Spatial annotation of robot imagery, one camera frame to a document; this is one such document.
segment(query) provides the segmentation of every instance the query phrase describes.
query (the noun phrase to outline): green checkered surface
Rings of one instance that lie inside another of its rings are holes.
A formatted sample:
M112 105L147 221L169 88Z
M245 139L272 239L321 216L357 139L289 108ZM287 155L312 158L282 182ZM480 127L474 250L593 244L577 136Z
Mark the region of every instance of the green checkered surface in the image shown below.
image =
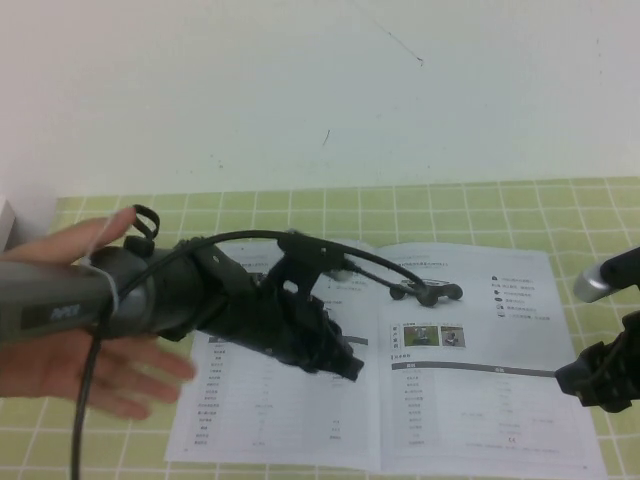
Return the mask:
M576 353L612 341L621 318L640 308L629 289L596 304L577 301L576 275L640 244L640 178L559 179L275 192L61 198L52 230L141 203L161 217L157 243L238 229L297 228L324 238L382 246L446 242L543 250ZM167 347L190 351L191 338ZM56 399L0 399L0 480L68 478L73 405ZM90 411L85 425L85 480L359 480L363 472L310 465L167 463L175 406L157 405L142 422ZM640 407L610 415L592 409L612 479L640 478ZM416 480L416 477L381 477Z

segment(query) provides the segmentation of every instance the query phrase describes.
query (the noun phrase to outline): finger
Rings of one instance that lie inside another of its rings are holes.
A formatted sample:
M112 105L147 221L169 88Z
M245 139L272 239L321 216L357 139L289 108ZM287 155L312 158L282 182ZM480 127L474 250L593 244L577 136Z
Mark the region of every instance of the finger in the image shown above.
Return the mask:
M174 403L180 395L178 387L138 372L126 361L107 355L102 355L96 363L95 379L115 390L147 395L165 403Z
M31 243L21 245L0 256L0 260L46 262L68 264L81 258L87 248L98 236L96 248L103 247L117 240L126 233L136 219L133 207L125 208L116 213L103 231L108 218L94 218L53 235L41 238Z
M104 342L103 349L131 362L157 368L182 380L195 376L195 367L187 358L160 348L148 337L121 338Z
M71 401L76 401L77 391L69 392L64 396ZM91 383L87 405L127 420L144 420L151 414L149 406L145 403L119 395L115 390L98 381Z

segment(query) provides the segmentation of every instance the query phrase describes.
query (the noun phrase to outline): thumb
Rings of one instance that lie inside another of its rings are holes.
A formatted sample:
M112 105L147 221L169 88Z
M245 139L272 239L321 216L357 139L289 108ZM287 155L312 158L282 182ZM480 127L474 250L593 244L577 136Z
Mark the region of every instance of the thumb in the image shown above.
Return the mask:
M69 264L87 252L93 242L95 248L103 247L122 237L136 219L133 207L120 210L111 219L94 218L72 225L53 235L21 245L0 256L4 261L44 262Z

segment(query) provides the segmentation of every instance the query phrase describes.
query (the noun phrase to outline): instruction manual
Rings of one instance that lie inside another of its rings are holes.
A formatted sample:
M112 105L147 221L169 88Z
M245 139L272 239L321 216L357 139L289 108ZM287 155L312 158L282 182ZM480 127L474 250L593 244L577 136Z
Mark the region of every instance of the instruction manual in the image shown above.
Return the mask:
M356 382L197 333L198 374L179 400L167 460L606 478L589 410L554 378L576 355L546 253L342 243L400 264L442 296L426 307L359 275L321 277L314 295L365 362ZM221 248L250 272L282 257L271 242Z

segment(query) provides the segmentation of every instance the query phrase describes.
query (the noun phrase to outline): white wall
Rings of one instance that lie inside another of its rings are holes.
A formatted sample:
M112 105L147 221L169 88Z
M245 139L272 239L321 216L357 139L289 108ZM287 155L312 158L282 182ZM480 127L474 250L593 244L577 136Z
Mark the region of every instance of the white wall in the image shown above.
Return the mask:
M36 194L638 175L639 18L635 0L12 2L0 192L34 219Z

